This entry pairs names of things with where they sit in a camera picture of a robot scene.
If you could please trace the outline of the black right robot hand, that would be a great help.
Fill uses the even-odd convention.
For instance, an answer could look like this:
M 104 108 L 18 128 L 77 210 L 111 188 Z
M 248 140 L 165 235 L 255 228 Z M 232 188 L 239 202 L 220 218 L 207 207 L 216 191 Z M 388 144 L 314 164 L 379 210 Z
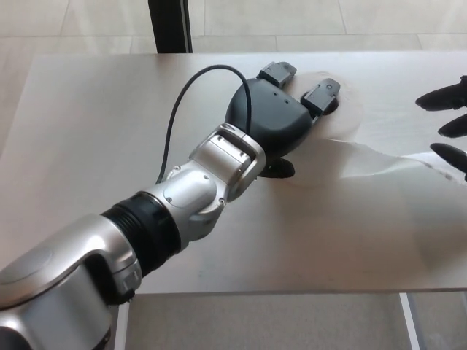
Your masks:
M 439 112 L 448 109 L 458 110 L 466 107 L 466 75 L 459 83 L 433 90 L 420 96 L 416 105 L 428 112 Z M 439 135 L 457 139 L 466 136 L 466 114 L 463 114 L 440 127 Z M 466 151 L 445 143 L 432 143 L 432 151 L 453 168 L 464 174 L 466 179 Z

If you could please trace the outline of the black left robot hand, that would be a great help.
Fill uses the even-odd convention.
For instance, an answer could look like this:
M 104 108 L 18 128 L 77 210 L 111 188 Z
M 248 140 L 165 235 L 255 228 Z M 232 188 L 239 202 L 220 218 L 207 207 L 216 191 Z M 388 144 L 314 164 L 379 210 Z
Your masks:
M 314 124 L 339 106 L 341 85 L 325 78 L 299 100 L 285 92 L 296 74 L 287 62 L 272 62 L 255 79 L 247 80 L 252 99 L 252 120 L 248 133 L 263 148 L 266 166 L 261 177 L 286 179 L 295 175 L 285 156 L 309 135 Z

